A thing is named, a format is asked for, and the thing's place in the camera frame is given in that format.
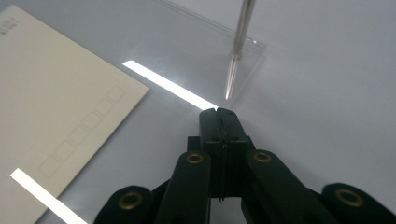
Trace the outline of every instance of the metal pin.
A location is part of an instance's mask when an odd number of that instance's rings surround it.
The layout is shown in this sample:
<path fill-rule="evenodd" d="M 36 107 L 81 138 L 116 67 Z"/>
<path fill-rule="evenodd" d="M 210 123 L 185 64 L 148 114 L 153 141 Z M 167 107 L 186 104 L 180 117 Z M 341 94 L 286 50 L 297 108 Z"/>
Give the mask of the metal pin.
<path fill-rule="evenodd" d="M 227 84 L 225 88 L 225 99 L 229 100 L 233 92 L 233 84 L 235 83 L 238 61 L 241 58 L 242 47 L 248 32 L 248 25 L 253 13 L 256 0 L 244 0 L 239 16 L 238 27 L 236 28 L 235 39 L 233 41 L 233 51 L 231 52 L 230 63 L 228 66 Z"/>

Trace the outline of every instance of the white table surface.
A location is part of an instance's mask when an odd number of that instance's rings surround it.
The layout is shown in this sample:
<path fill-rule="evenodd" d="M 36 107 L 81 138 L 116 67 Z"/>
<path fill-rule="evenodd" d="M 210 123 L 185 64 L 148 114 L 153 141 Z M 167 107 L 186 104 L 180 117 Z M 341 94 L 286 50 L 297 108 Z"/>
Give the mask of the white table surface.
<path fill-rule="evenodd" d="M 241 5 L 172 2 L 232 29 Z M 150 87 L 59 199 L 92 223 L 116 190 L 168 179 L 201 110 L 122 65 L 129 36 L 150 29 L 134 30 L 143 0 L 2 0 L 0 10 L 10 4 Z M 255 146 L 313 190 L 347 183 L 396 213 L 396 2 L 257 1 L 247 35 L 266 45 L 264 59 L 230 109 Z M 213 201 L 211 223 L 244 222 L 238 199 Z M 38 223 L 62 221 L 47 212 Z"/>

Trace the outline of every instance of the transparent plastic sheet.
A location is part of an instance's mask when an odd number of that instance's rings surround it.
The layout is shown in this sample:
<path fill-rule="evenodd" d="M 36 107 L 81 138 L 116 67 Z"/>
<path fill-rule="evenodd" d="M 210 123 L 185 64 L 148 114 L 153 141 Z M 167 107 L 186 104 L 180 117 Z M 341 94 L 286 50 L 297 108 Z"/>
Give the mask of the transparent plastic sheet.
<path fill-rule="evenodd" d="M 246 39 L 232 97 L 226 99 L 234 31 L 167 0 L 145 4 L 153 4 L 149 15 L 142 13 L 145 35 L 139 36 L 126 61 L 135 61 L 214 105 L 232 107 L 254 76 L 265 46 Z"/>

